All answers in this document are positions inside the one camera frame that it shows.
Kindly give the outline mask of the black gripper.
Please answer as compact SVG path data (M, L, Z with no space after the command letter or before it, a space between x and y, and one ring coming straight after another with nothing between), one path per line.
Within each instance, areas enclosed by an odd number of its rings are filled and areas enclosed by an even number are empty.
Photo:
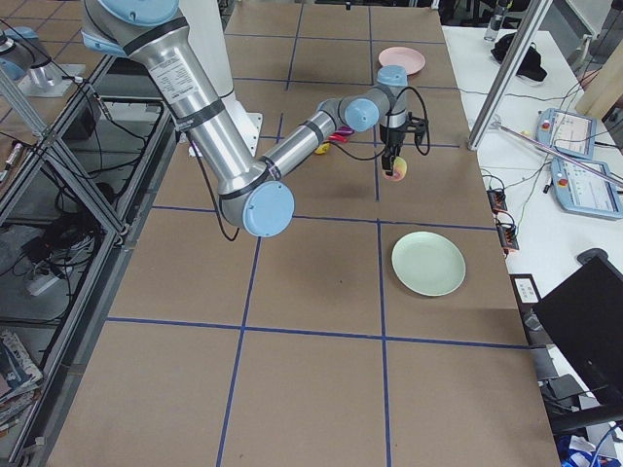
M406 126L384 126L380 125L380 136L384 144L382 150L382 169L384 176L394 174L394 160L400 155L404 139Z

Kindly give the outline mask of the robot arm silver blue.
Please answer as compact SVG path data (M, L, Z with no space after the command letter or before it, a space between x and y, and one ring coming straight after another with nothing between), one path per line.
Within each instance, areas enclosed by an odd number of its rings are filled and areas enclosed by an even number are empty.
M29 27L1 30L1 69L27 96L62 97L67 73L53 62L39 36Z
M317 111L264 157L233 118L237 107L215 1L86 1L83 40L97 52L142 64L218 180L216 204L225 220L270 237L291 222L295 201L282 179L341 126L362 132L396 129L406 119L405 69L383 67L367 92L319 104Z

